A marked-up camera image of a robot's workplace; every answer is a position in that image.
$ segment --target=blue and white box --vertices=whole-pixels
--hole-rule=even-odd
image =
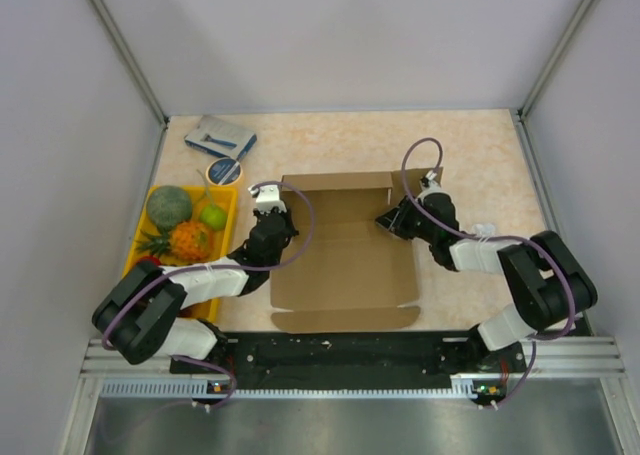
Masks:
[[[237,161],[251,150],[257,140],[258,136],[252,130],[210,115],[202,117],[198,126],[184,137],[184,143],[191,148]]]

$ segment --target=table surface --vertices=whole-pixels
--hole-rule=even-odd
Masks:
[[[418,138],[438,138],[445,150],[442,185],[456,206],[461,229],[490,222],[502,235],[531,236],[544,229],[542,215],[507,110],[269,113],[220,115],[251,128],[258,142],[242,161],[238,218],[232,248],[254,224],[245,188],[283,174],[396,170]],[[200,185],[196,172],[213,157],[188,148],[183,137],[200,117],[173,117],[155,184]],[[418,148],[409,168],[435,163],[437,152]],[[498,275],[452,273],[433,262],[427,245],[415,241],[421,314],[409,330],[467,329],[510,303]],[[241,298],[223,299],[222,330],[276,330],[269,283]]]

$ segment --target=cardboard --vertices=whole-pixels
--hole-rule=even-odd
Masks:
[[[428,169],[408,171],[414,195]],[[271,272],[272,321],[289,333],[395,330],[413,324],[419,307],[412,244],[374,220],[404,196],[399,172],[285,175],[309,197],[316,214],[314,238],[295,263]],[[282,198],[300,235],[285,250],[295,254],[309,232],[305,203]]]

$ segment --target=green apple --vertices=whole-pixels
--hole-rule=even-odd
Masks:
[[[213,230],[224,230],[227,225],[227,212],[217,205],[207,205],[200,212],[200,221]]]

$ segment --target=cantaloupe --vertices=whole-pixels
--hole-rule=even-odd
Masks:
[[[186,190],[173,185],[156,188],[147,200],[147,215],[158,230],[170,231],[191,220],[193,204]]]

